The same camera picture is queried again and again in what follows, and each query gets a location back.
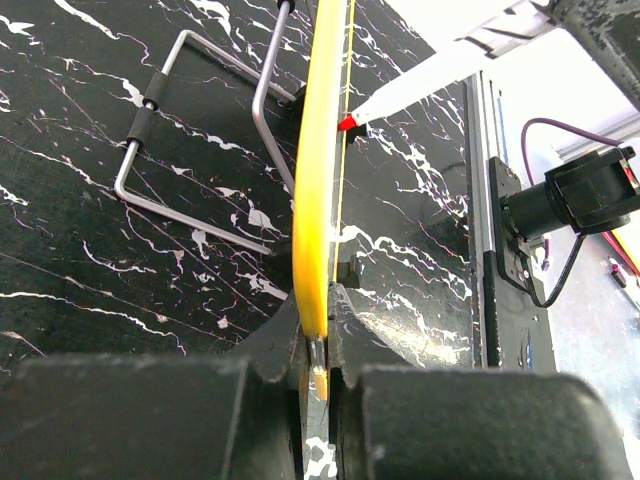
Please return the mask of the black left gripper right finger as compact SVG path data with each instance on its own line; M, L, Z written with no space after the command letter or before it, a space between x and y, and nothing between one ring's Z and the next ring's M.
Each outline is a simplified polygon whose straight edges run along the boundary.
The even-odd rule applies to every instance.
M347 289L329 287L328 367L331 390L396 386L415 367L397 353L356 312Z

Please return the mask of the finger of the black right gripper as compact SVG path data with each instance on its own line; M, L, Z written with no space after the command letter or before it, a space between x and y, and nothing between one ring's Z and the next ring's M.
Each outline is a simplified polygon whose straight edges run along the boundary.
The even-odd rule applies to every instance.
M639 0L552 1L549 15L639 109Z

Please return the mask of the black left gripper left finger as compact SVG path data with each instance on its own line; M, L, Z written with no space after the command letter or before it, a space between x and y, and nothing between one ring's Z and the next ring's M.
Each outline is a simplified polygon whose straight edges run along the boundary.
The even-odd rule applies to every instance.
M224 357L248 359L265 382L305 385L308 351L294 292L288 294L269 320L227 351Z

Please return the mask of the red-capped whiteboard marker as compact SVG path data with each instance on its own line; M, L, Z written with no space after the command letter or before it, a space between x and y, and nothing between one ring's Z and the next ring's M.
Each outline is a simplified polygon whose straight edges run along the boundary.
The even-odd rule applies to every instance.
M378 88L343 119L338 129L350 131L388 117L452 82L465 79L486 63L547 33L554 21L547 2L517 1L410 70Z

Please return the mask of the yellow-framed whiteboard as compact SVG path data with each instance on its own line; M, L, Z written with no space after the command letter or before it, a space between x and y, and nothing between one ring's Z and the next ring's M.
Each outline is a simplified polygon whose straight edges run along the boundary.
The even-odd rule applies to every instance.
M352 34L352 1L320 1L298 140L292 230L296 304L307 339L310 374L322 401L329 396L329 256L342 72Z

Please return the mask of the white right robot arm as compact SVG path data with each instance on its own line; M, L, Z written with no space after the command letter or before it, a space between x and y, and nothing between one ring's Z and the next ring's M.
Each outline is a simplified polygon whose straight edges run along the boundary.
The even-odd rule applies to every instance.
M559 25L587 52L634 107L639 106L639 3L637 1L552 1L536 11ZM565 225L582 240L624 226L639 209L639 148L629 142L588 133L538 117L521 131L526 148L530 126L554 126L608 145L603 154L586 153L545 173L544 181L502 198L502 218L530 240Z

